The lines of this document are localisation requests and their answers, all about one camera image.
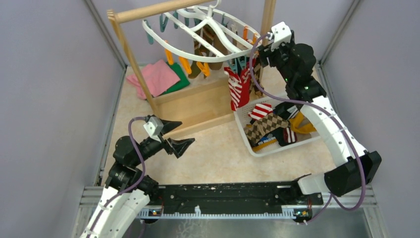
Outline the teal clothes clip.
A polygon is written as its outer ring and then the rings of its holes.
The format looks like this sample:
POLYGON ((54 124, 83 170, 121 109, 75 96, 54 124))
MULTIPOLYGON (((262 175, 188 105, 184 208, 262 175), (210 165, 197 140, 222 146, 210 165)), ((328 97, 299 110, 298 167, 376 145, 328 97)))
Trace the teal clothes clip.
POLYGON ((247 64, 247 57, 246 56, 241 56, 237 58, 237 64, 238 67, 243 70, 246 68, 246 64, 247 64))
POLYGON ((236 59, 229 60, 228 61, 228 66, 234 73, 238 73, 238 66, 237 66, 237 60, 236 59))

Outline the red white striped sock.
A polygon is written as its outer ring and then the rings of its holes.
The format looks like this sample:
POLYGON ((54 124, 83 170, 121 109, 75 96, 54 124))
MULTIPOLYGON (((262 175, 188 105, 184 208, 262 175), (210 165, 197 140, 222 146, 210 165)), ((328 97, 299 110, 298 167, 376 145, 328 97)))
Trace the red white striped sock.
POLYGON ((231 97, 231 109, 236 111, 239 107, 243 105, 243 83, 237 73, 235 73, 231 68, 224 67, 224 73, 228 76, 228 88, 230 91, 231 97))

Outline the beige argyle sock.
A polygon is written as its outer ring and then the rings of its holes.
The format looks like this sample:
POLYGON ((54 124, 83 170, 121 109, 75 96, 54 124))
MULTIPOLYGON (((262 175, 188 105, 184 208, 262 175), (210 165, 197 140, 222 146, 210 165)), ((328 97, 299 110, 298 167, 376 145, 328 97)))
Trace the beige argyle sock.
POLYGON ((262 119, 255 121, 250 127, 245 127, 245 135, 251 145, 257 144, 266 134, 278 129, 289 127, 289 121, 270 113, 262 119))

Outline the brown argyle sock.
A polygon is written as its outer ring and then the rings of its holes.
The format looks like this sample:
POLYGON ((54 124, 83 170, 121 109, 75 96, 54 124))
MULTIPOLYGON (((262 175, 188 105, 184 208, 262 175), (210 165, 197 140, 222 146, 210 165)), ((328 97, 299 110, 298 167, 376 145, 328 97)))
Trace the brown argyle sock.
MULTIPOLYGON (((255 58, 254 61, 253 61, 253 73, 254 73, 254 77, 255 77, 255 80, 257 81, 257 83, 260 85, 260 87, 263 88, 261 86, 261 69, 262 69, 262 65, 261 65, 260 58, 255 58)), ((254 84, 254 81, 252 79, 250 80, 249 93, 250 94, 254 93, 258 98, 261 98, 263 96, 263 93, 254 84)))

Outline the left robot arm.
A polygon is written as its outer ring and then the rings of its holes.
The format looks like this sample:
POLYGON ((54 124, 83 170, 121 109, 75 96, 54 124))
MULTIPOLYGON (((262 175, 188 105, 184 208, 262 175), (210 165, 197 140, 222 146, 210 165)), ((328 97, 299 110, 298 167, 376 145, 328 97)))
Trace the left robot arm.
POLYGON ((158 201, 158 182, 146 175, 145 161, 162 150, 180 158, 195 140, 164 136, 181 125, 155 115, 129 121, 128 135, 115 144, 114 164, 82 238, 121 238, 140 211, 158 201))

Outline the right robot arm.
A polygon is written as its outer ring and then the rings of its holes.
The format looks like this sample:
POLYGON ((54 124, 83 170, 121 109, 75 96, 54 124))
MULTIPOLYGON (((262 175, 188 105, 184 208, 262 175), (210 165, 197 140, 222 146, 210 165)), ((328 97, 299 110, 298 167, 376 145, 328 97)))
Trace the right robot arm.
POLYGON ((369 184, 382 158, 376 151, 368 151, 344 125, 318 81, 312 76, 316 63, 313 48, 307 44, 282 43, 254 47, 262 66, 275 67, 286 82, 287 102, 298 105, 299 111, 314 126, 326 144, 335 168, 323 174, 299 178, 290 191, 296 204, 304 204, 311 194, 329 192, 341 197, 356 189, 361 197, 366 195, 369 184))

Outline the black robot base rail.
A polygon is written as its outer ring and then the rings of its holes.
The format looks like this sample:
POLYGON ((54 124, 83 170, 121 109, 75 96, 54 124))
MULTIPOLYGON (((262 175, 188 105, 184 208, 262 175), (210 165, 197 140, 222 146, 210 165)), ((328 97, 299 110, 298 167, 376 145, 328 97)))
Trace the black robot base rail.
POLYGON ((138 218, 291 219, 304 222, 322 206, 321 193, 302 195, 296 181, 160 185, 138 218))

